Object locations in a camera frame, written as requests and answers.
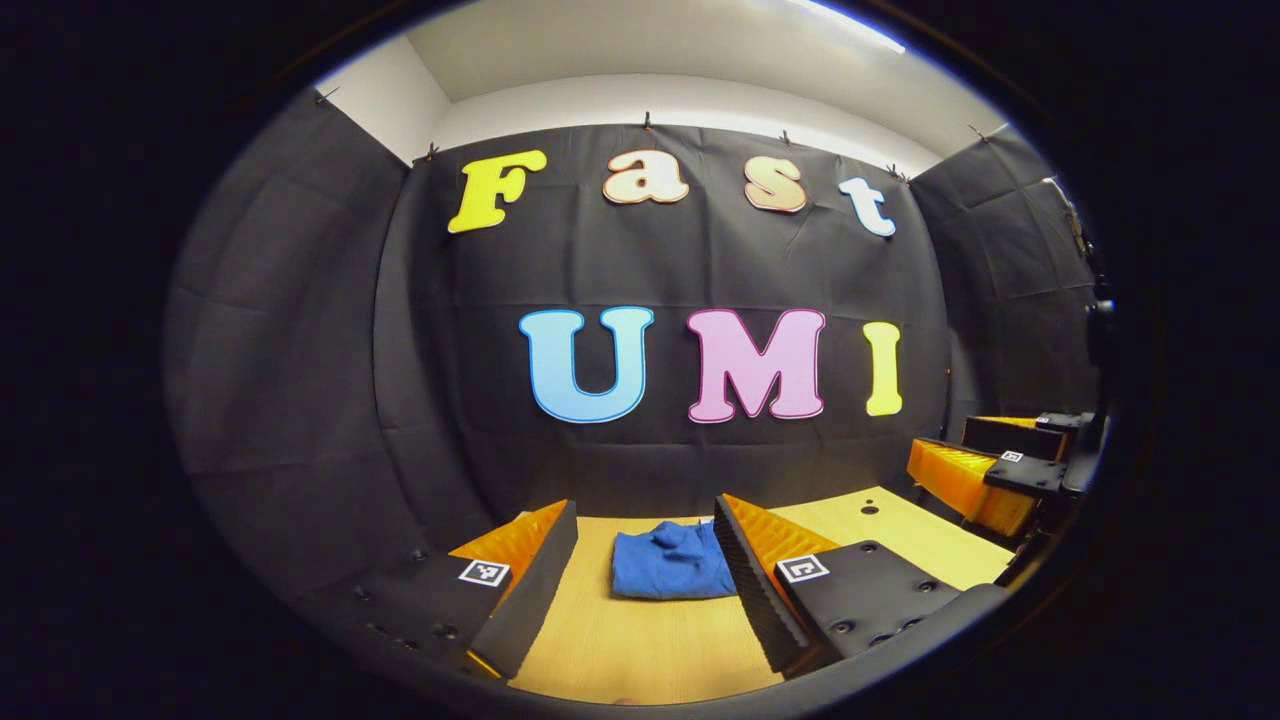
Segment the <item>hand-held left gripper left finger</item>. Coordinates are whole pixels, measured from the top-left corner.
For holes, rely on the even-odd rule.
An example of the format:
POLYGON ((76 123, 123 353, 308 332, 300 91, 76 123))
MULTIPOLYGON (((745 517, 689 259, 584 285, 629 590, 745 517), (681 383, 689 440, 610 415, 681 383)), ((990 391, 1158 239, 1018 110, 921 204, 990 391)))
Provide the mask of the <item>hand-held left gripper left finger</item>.
POLYGON ((340 626, 366 642, 484 680, 515 679, 577 543, 563 498, 444 552, 340 584, 340 626))

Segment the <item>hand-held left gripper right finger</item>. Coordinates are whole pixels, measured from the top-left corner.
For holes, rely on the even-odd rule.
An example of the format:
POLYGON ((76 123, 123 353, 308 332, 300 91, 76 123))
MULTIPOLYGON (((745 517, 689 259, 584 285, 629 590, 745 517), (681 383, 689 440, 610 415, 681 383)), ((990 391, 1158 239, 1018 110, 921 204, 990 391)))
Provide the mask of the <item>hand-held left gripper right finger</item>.
POLYGON ((960 591, 873 538, 841 544, 730 495, 713 530, 737 597, 773 673, 801 676, 855 659, 915 628, 951 632, 1005 589, 960 591))

